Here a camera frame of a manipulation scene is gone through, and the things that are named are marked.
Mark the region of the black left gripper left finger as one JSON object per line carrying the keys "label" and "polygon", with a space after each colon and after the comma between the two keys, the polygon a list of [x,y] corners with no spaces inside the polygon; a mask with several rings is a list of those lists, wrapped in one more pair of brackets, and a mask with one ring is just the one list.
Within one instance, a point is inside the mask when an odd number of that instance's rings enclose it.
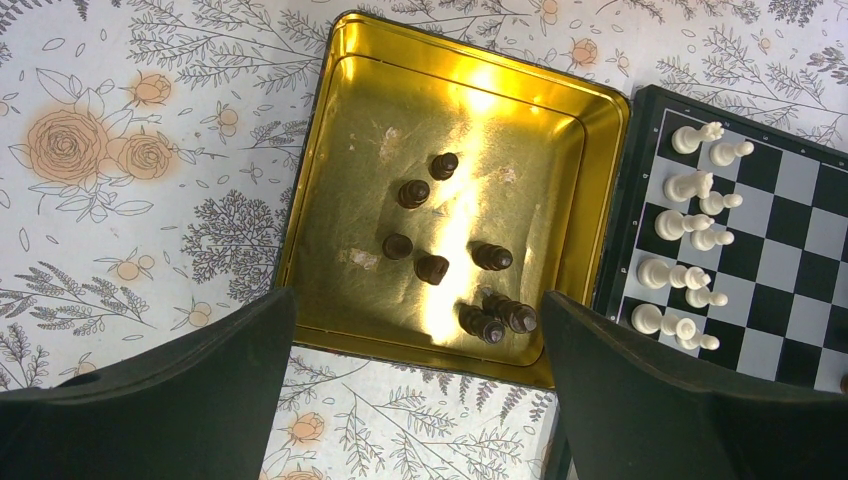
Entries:
{"label": "black left gripper left finger", "polygon": [[255,479],[297,306],[271,291],[116,364],[1,396],[5,479]]}

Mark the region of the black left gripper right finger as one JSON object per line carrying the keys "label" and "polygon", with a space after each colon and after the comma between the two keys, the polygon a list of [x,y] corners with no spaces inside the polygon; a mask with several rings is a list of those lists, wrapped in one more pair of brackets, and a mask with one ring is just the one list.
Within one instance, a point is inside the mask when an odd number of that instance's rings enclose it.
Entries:
{"label": "black left gripper right finger", "polygon": [[549,291],[558,415],[546,477],[843,479],[845,395],[688,356]]}

